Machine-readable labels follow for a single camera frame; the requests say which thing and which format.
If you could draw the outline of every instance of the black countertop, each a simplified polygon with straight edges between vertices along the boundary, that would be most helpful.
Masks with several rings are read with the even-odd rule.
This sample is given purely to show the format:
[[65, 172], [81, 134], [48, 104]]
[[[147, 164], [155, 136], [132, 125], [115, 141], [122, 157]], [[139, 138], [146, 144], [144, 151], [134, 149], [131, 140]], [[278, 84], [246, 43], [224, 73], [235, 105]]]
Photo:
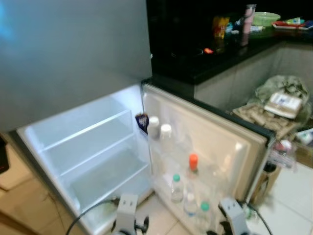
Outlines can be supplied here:
[[197, 85], [218, 73], [282, 42], [313, 43], [313, 30], [293, 31], [267, 28], [262, 32], [251, 33], [248, 45], [239, 46], [240, 35], [227, 35], [222, 43], [211, 42], [213, 54], [182, 56], [174, 58], [154, 55], [152, 70], [154, 74], [170, 77], [180, 82]]

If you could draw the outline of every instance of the mini fridge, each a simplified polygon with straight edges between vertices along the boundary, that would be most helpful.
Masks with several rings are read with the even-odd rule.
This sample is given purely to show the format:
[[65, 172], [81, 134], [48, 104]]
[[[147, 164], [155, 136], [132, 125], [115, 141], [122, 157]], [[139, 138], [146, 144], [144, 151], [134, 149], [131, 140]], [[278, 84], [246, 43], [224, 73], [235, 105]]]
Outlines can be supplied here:
[[[138, 113], [157, 116], [173, 128], [174, 150], [164, 152], [135, 120]], [[192, 182], [197, 202], [210, 203], [218, 230], [223, 218], [218, 202], [225, 196], [249, 200], [265, 164], [269, 139], [209, 108], [182, 99], [149, 82], [135, 84], [60, 114], [18, 128], [7, 135], [26, 161], [78, 216], [104, 199], [152, 190], [192, 234], [200, 234], [183, 202], [171, 201], [171, 182], [178, 173]], [[198, 177], [187, 176], [188, 156], [199, 157]], [[103, 205], [82, 217], [90, 235], [107, 232], [116, 208]]]

